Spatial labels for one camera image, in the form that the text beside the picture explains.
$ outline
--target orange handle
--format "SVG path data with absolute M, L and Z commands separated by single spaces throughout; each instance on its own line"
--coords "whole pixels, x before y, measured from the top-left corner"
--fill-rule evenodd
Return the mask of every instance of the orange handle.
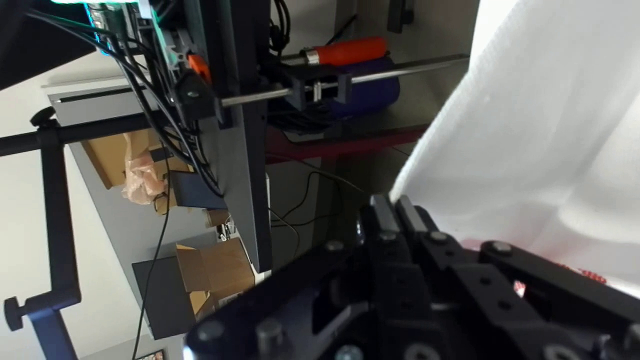
M 342 66 L 383 57 L 387 52 L 387 41 L 381 37 L 371 37 L 319 46 L 315 50 L 320 64 Z

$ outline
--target plastic bag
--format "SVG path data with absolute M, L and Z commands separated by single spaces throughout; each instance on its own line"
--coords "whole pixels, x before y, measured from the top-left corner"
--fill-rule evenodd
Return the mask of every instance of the plastic bag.
M 640 2 L 519 1 L 398 175 L 466 247 L 640 284 Z
M 136 204 L 147 205 L 164 191 L 164 181 L 158 179 L 151 153 L 143 151 L 132 158 L 131 134 L 123 134 L 127 141 L 125 151 L 125 183 L 122 196 Z

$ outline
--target white wall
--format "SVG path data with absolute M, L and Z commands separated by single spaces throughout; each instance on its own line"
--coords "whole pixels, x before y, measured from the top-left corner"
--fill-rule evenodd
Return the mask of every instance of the white wall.
M 49 105 L 40 87 L 52 78 L 101 78 L 118 72 L 113 60 L 94 53 L 1 91 L 0 136 L 34 130 L 29 119 Z M 78 356 L 86 356 L 130 340 L 140 310 L 68 148 L 65 155 L 83 301 L 62 314 Z M 22 305 L 51 289 L 40 153 L 0 158 L 0 168 L 0 299 L 18 296 Z M 28 319 L 17 332 L 0 323 L 0 358 L 44 358 Z

